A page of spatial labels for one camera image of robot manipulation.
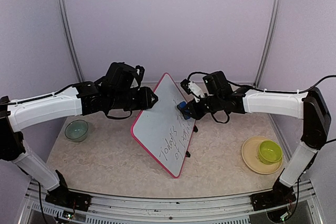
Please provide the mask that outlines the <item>blue whiteboard eraser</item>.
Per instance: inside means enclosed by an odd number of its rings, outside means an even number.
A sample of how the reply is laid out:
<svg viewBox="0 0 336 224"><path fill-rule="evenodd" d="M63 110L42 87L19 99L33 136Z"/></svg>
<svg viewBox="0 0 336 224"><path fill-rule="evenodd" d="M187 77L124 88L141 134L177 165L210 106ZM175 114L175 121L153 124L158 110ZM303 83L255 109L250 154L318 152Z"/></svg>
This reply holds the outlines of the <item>blue whiteboard eraser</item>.
<svg viewBox="0 0 336 224"><path fill-rule="evenodd" d="M183 111L183 109L186 107L186 102L185 101L182 101L181 103L179 103L178 105L177 105L177 109L179 110L179 111Z"/></svg>

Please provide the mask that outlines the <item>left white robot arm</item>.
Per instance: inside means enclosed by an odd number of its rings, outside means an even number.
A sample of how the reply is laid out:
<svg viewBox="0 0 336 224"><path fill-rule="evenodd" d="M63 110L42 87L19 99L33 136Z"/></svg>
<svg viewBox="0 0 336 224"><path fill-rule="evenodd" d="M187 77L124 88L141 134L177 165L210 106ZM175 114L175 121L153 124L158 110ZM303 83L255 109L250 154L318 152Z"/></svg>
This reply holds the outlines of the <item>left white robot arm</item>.
<svg viewBox="0 0 336 224"><path fill-rule="evenodd" d="M107 73L98 80L70 84L59 91L23 100L1 98L1 159L12 162L38 181L60 204L73 201L62 174L51 170L24 143L23 129L69 116L103 112L107 118L111 110L132 113L153 108L158 96L151 88L143 87L145 69L123 62L113 62Z"/></svg>

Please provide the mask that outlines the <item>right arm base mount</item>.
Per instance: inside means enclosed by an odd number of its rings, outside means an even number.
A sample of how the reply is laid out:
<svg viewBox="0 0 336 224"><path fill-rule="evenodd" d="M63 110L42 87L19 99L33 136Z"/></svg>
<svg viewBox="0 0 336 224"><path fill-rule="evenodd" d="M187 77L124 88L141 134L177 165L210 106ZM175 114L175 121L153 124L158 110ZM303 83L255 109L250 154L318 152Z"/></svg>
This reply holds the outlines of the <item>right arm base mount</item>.
<svg viewBox="0 0 336 224"><path fill-rule="evenodd" d="M287 187L276 181L271 190L250 196L254 211L282 206L297 200L293 187Z"/></svg>

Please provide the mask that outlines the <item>pink framed whiteboard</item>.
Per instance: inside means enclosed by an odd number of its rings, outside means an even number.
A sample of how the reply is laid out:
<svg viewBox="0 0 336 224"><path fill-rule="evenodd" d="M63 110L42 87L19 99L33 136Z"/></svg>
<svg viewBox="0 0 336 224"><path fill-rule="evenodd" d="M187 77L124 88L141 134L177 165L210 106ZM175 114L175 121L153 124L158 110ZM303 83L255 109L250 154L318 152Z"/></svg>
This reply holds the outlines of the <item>pink framed whiteboard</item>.
<svg viewBox="0 0 336 224"><path fill-rule="evenodd" d="M178 110L185 98L170 74L163 74L154 94L158 102L153 108L139 112L131 135L173 178L179 178L195 120L184 119Z"/></svg>

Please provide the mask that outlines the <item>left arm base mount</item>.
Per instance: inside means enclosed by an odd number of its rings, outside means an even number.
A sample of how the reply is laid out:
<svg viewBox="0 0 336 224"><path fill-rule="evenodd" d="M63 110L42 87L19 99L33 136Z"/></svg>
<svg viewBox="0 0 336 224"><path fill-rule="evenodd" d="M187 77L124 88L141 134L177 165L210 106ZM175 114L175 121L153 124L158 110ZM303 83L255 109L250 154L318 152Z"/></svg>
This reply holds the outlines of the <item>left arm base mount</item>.
<svg viewBox="0 0 336 224"><path fill-rule="evenodd" d="M63 175L58 170L56 170L56 174L59 178L59 185L53 190L48 190L45 201L57 206L87 212L91 196L69 190Z"/></svg>

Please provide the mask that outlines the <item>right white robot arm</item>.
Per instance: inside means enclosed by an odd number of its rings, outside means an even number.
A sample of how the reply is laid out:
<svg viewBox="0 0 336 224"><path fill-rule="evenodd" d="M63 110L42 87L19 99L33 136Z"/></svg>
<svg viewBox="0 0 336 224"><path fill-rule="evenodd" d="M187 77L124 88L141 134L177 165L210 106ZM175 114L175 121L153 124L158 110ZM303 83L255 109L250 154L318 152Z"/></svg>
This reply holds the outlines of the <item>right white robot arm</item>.
<svg viewBox="0 0 336 224"><path fill-rule="evenodd" d="M278 178L281 185L268 194L273 205L281 204L289 196L288 187L295 184L314 162L318 151L328 143L331 115L321 91L316 85L306 90L271 91L240 84L234 90L234 83L227 80L222 71L201 74L206 92L190 78L180 83L182 89L193 96L191 101L177 105L185 119L200 120L206 114L223 111L226 115L266 113L303 121L301 142Z"/></svg>

